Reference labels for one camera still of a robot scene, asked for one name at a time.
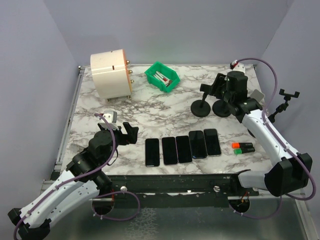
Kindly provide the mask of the black round base phone stand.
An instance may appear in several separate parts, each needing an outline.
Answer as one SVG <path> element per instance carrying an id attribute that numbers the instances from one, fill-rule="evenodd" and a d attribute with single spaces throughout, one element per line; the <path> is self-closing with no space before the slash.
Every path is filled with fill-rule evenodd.
<path id="1" fill-rule="evenodd" d="M 212 105 L 212 111 L 213 113 L 221 118 L 227 118 L 231 115 L 231 112 L 228 108 L 228 104 L 224 100 L 217 100 Z"/>

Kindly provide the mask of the purple phone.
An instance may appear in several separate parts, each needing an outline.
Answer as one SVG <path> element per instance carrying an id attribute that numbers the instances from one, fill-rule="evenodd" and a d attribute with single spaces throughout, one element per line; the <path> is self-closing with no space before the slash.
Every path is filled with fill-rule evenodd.
<path id="1" fill-rule="evenodd" d="M 178 163 L 176 139 L 174 137 L 164 137 L 162 142 L 163 162 L 165 165 L 175 165 Z"/>

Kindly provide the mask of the black tripod phone stand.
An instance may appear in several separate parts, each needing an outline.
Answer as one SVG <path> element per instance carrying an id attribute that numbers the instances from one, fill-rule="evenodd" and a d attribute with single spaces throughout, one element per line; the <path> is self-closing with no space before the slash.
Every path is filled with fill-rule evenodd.
<path id="1" fill-rule="evenodd" d="M 296 91 L 294 94 L 289 94 L 289 93 L 286 93 L 285 90 L 281 88 L 279 90 L 279 95 L 283 96 L 284 103 L 280 104 L 275 109 L 275 112 L 268 116 L 268 119 L 270 120 L 271 123 L 275 122 L 275 117 L 276 117 L 277 114 L 285 111 L 288 108 L 289 101 L 291 100 L 291 98 L 298 98 L 299 97 L 300 92 Z"/>

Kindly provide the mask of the silver phone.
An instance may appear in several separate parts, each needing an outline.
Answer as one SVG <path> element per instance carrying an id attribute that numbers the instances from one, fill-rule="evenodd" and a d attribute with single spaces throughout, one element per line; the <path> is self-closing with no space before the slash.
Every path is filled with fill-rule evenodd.
<path id="1" fill-rule="evenodd" d="M 176 148 L 177 158 L 180 164 L 187 164 L 192 162 L 192 154 L 189 137 L 187 135 L 177 136 Z"/>

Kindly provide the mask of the dark phone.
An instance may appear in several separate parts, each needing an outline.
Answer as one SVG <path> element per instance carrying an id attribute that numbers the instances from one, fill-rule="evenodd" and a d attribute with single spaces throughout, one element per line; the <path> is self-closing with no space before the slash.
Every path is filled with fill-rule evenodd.
<path id="1" fill-rule="evenodd" d="M 207 154 L 209 156 L 220 156 L 222 152 L 221 152 L 217 130 L 214 128 L 210 128 L 210 129 L 205 129 L 203 132 L 204 132 Z"/>

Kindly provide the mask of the black phone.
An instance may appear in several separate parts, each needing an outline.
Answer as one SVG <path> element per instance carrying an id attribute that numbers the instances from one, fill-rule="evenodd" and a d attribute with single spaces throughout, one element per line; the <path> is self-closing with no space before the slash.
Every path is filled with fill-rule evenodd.
<path id="1" fill-rule="evenodd" d="M 204 133 L 201 130 L 190 131 L 188 133 L 191 155 L 193 159 L 205 159 L 207 149 Z"/>

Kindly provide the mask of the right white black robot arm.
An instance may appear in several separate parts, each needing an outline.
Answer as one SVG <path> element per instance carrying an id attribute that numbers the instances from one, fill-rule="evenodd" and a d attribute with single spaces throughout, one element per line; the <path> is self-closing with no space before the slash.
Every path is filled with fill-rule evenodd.
<path id="1" fill-rule="evenodd" d="M 216 104 L 243 124 L 267 153 L 272 168 L 269 171 L 245 170 L 237 173 L 229 189 L 240 196 L 248 188 L 269 191 L 273 196 L 287 195 L 308 185 L 313 163 L 308 153 L 291 146 L 268 120 L 259 102 L 248 97 L 248 77 L 241 71 L 218 73 L 209 95 Z"/>

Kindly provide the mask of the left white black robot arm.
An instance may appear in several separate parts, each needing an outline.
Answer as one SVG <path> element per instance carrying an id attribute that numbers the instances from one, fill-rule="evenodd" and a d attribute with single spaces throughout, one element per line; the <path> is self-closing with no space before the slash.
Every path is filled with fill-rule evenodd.
<path id="1" fill-rule="evenodd" d="M 113 184 L 102 171 L 118 146 L 135 144 L 138 127 L 128 122 L 120 127 L 98 125 L 100 130 L 88 146 L 76 154 L 57 180 L 38 198 L 22 208 L 13 208 L 8 217 L 14 224 L 15 240 L 43 240 L 61 218 L 89 199 L 113 196 Z"/>

